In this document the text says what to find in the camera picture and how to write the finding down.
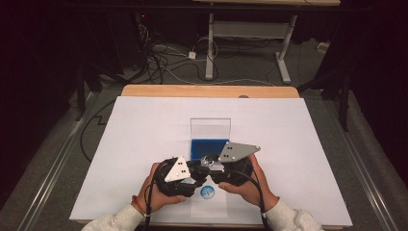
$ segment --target electrical cord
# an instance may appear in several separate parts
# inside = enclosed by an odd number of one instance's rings
[[[109,105],[115,103],[115,101],[116,101],[116,100],[113,100],[113,101],[109,102],[108,104],[106,104],[105,106],[103,106],[96,114],[94,114],[94,115],[90,118],[90,120],[88,120],[87,124],[85,125],[84,129],[83,129],[82,132],[81,132],[81,136],[80,136],[80,139],[79,139],[79,143],[80,143],[80,146],[81,146],[82,154],[84,155],[85,159],[87,159],[90,163],[92,162],[92,159],[87,155],[87,152],[85,151],[85,148],[84,148],[84,142],[83,142],[83,137],[84,137],[85,130],[87,130],[87,128],[88,128],[90,122],[91,122],[94,118],[99,118],[99,120],[98,120],[98,125],[106,125],[106,123],[101,123],[102,115],[98,115],[98,114],[99,114],[100,112],[102,112],[105,108],[107,108]]]
[[[265,229],[267,231],[272,231],[272,228],[270,228],[270,225],[268,224],[268,220],[267,220],[267,215],[266,215],[266,211],[265,211],[265,201],[264,201],[264,194],[262,193],[262,189],[261,186],[259,184],[259,180],[258,180],[258,176],[256,176],[257,181],[255,181],[254,179],[252,179],[252,177],[246,175],[243,172],[234,170],[234,169],[228,169],[227,172],[231,172],[231,173],[237,173],[243,177],[245,177],[246,179],[248,179],[258,190],[259,196],[260,196],[260,209],[261,209],[261,219],[262,219],[262,223],[265,226]]]
[[[270,83],[268,83],[268,82],[264,82],[264,81],[261,81],[261,80],[254,80],[254,79],[238,79],[238,80],[223,81],[223,82],[217,82],[217,83],[211,83],[211,84],[197,84],[197,83],[195,83],[195,82],[190,82],[190,81],[187,81],[187,80],[180,79],[180,78],[179,78],[177,75],[175,75],[171,70],[169,70],[169,69],[166,68],[166,67],[165,67],[165,69],[166,69],[166,71],[167,71],[168,73],[170,73],[170,74],[171,74],[175,79],[177,79],[178,81],[180,81],[180,82],[182,82],[182,83],[185,83],[185,84],[190,84],[190,85],[210,86],[210,85],[224,85],[224,84],[235,83],[235,82],[249,81],[249,82],[256,82],[256,83],[261,83],[261,84],[265,84],[265,85],[269,85],[269,86],[276,87],[275,85],[270,84]]]
[[[155,169],[155,171],[153,173],[153,177],[152,177],[152,180],[150,182],[150,185],[146,188],[146,189],[149,189],[149,195],[147,196],[147,201],[145,201],[146,202],[146,214],[145,214],[146,218],[144,220],[144,226],[143,226],[142,231],[147,231],[147,229],[149,228],[149,225],[150,225],[150,216],[151,216],[151,211],[152,211],[152,208],[151,208],[150,205],[151,205],[151,201],[152,201],[152,193],[153,193],[153,187],[155,185],[155,179],[157,177],[157,174],[158,174],[160,168],[162,168],[163,165],[168,164],[169,162],[170,162],[170,160],[164,160],[161,163],[159,163],[159,165],[156,167],[156,169]]]
[[[250,40],[249,41],[238,41],[238,40],[236,40],[234,38],[227,39],[227,38],[222,38],[222,37],[215,37],[215,39],[221,39],[221,40],[224,40],[224,41],[227,41],[227,42],[234,42],[236,44],[236,46],[237,46],[237,47],[228,47],[228,46],[219,45],[217,47],[218,50],[221,50],[221,49],[237,49],[237,51],[233,55],[229,55],[229,56],[220,55],[219,54],[220,52],[218,52],[218,57],[223,58],[223,59],[230,59],[230,58],[233,58],[235,56],[238,56],[242,51],[247,51],[247,50],[251,50],[251,49],[255,49],[255,48],[265,48],[265,47],[269,46],[270,43],[273,41],[272,38],[267,38],[267,39],[263,39],[259,44],[252,45],[252,44],[248,44],[248,43],[249,42],[259,42],[259,41],[258,40],[256,40],[256,41],[250,41]]]
[[[208,40],[208,41],[210,41],[210,42],[212,42],[212,43],[216,46],[216,53],[215,53],[215,55],[213,56],[213,58],[215,58],[215,57],[217,56],[217,54],[218,54],[218,46],[217,46],[217,44],[216,44],[216,42],[215,42],[214,40],[204,37],[204,38],[201,38],[201,39],[199,39],[199,40],[197,41],[196,46],[198,46],[198,44],[199,44],[200,41],[205,40],[205,39]]]

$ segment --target table leg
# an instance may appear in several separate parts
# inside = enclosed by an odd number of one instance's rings
[[[281,52],[275,53],[276,61],[279,66],[282,80],[285,84],[289,84],[291,82],[291,77],[289,76],[288,69],[286,68],[284,58],[285,58],[286,50],[288,49],[288,46],[289,46],[289,42],[291,41],[291,36],[292,36],[292,32],[294,29],[294,24],[296,22],[296,19],[297,19],[297,15],[293,15],[291,17],[291,22],[288,25],[288,28],[286,30],[285,37],[283,40],[282,50]]]
[[[207,80],[213,79],[213,32],[214,32],[214,14],[210,13],[210,20],[208,22],[208,52],[207,52],[207,64],[205,67],[205,78]]]

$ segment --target white sleeve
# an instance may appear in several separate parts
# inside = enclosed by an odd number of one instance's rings
[[[127,204],[114,215],[94,219],[82,231],[134,231],[142,219],[143,215]]]
[[[281,198],[272,209],[267,211],[267,218],[274,231],[322,230],[321,225],[313,219],[309,212],[294,210]]]

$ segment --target wooden table edge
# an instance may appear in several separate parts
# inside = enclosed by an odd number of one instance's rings
[[[294,87],[127,85],[121,96],[299,98],[299,93]]]

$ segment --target wrist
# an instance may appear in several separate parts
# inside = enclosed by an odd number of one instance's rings
[[[271,210],[278,203],[279,197],[272,192],[268,192],[264,195],[265,212]]]
[[[146,203],[139,196],[132,196],[132,206],[142,215],[146,214]]]

